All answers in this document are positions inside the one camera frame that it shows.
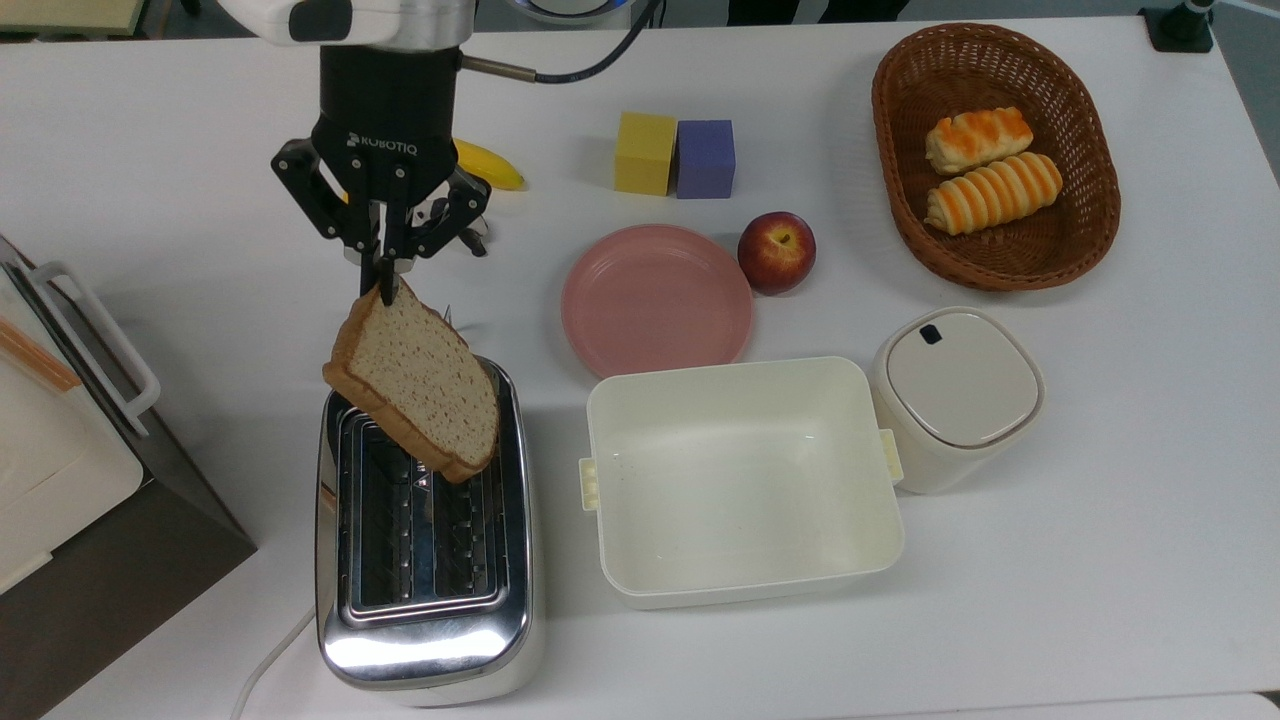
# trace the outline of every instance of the slice of bread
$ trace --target slice of bread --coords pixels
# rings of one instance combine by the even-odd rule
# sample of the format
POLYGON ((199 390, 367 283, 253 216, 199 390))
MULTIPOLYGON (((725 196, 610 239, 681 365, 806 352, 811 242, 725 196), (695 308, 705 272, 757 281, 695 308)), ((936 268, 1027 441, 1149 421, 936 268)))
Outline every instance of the slice of bread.
POLYGON ((462 336, 404 281, 389 307, 378 288, 351 306, 324 379, 451 483, 471 478, 493 457, 493 379, 462 336))

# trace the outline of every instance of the yellow cube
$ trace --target yellow cube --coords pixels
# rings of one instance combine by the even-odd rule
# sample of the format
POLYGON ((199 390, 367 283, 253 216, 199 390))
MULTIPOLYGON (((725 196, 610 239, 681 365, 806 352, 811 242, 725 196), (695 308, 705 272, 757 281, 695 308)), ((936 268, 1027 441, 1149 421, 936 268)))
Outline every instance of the yellow cube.
POLYGON ((622 113, 613 152, 613 190, 667 195, 676 150, 676 118, 622 113))

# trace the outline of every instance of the red apple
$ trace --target red apple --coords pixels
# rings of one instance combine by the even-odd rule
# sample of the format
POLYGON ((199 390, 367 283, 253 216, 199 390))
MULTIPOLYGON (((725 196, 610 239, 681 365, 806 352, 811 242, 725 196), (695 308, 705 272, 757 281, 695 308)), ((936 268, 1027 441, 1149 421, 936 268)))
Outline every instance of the red apple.
POLYGON ((809 275, 818 245, 809 223, 792 213, 765 213, 737 241, 737 264, 756 291, 786 292, 809 275))

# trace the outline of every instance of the white canister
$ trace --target white canister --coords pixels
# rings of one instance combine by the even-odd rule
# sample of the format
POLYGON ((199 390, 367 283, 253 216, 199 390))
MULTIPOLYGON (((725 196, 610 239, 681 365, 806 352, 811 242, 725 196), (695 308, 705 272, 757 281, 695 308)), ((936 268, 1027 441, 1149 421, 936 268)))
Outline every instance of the white canister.
POLYGON ((982 310, 943 307, 896 332, 876 355, 872 398, 893 430, 899 487, 945 489, 1004 452, 1044 407, 1030 354, 982 310))

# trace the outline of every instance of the block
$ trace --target block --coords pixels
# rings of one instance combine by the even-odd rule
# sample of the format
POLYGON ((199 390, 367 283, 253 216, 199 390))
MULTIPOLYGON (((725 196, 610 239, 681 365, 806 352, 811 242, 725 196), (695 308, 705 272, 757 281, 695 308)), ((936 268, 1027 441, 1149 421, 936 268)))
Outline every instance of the block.
POLYGON ((680 120, 676 131, 676 197, 728 197, 733 190, 733 123, 680 120))
POLYGON ((613 190, 667 195, 676 149, 676 118, 622 113, 613 151, 613 190))

